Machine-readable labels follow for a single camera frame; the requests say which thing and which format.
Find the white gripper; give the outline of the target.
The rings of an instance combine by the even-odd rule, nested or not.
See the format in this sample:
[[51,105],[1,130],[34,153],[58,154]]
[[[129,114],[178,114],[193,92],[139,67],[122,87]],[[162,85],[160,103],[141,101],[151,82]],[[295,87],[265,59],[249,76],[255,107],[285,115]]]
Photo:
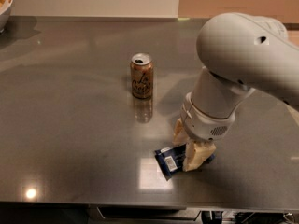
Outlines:
[[205,141],[187,143],[183,171],[189,172],[200,167],[215,152],[216,146],[209,142],[222,139],[228,133],[235,122],[235,114],[226,119],[212,118],[195,107],[189,92],[180,109],[180,117],[174,128],[174,146],[187,143],[189,137]]

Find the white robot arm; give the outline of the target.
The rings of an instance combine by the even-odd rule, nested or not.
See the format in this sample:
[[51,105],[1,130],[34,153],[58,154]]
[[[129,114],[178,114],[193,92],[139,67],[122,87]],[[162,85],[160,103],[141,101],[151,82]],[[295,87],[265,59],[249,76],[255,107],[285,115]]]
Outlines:
[[186,145],[182,169],[201,166],[235,122],[235,111],[254,91],[299,110],[299,48],[278,20],[224,13],[201,28],[196,50],[203,67],[186,94],[173,143]]

